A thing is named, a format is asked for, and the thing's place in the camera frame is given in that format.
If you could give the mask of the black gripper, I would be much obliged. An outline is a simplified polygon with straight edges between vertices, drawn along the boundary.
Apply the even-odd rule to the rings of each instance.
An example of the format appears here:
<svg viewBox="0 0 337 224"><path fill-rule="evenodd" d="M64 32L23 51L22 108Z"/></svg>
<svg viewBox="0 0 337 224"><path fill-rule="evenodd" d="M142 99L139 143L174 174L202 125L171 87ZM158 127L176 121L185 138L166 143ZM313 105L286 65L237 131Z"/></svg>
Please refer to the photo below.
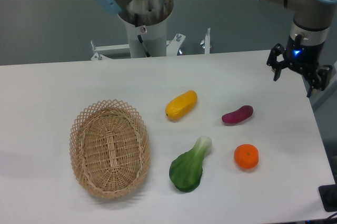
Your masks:
<svg viewBox="0 0 337 224"><path fill-rule="evenodd" d="M322 42L318 45L302 45L300 40L292 37L288 38L286 49L277 43L271 50L266 64L272 68L274 72L273 80L277 81L281 76L281 71L285 68L304 74L304 79L309 84L307 98L311 97L313 90L324 91L331 79L333 66L318 66L318 59L322 51ZM279 56L283 57L282 61L278 61Z"/></svg>

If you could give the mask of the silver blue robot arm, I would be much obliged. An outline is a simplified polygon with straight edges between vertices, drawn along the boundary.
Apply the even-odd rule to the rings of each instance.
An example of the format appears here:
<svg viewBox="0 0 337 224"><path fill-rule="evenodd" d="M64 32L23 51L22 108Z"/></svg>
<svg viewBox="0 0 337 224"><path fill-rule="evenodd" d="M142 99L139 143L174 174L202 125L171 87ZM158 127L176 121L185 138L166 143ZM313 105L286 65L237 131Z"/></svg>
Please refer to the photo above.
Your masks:
<svg viewBox="0 0 337 224"><path fill-rule="evenodd" d="M302 75L310 90L325 90L332 67L318 60L336 11L336 0L257 0L281 5L294 12L285 47L275 45L267 59L274 79L288 68ZM96 0L111 15L125 23L133 58L176 55L178 49L166 42L166 20L173 0Z"/></svg>

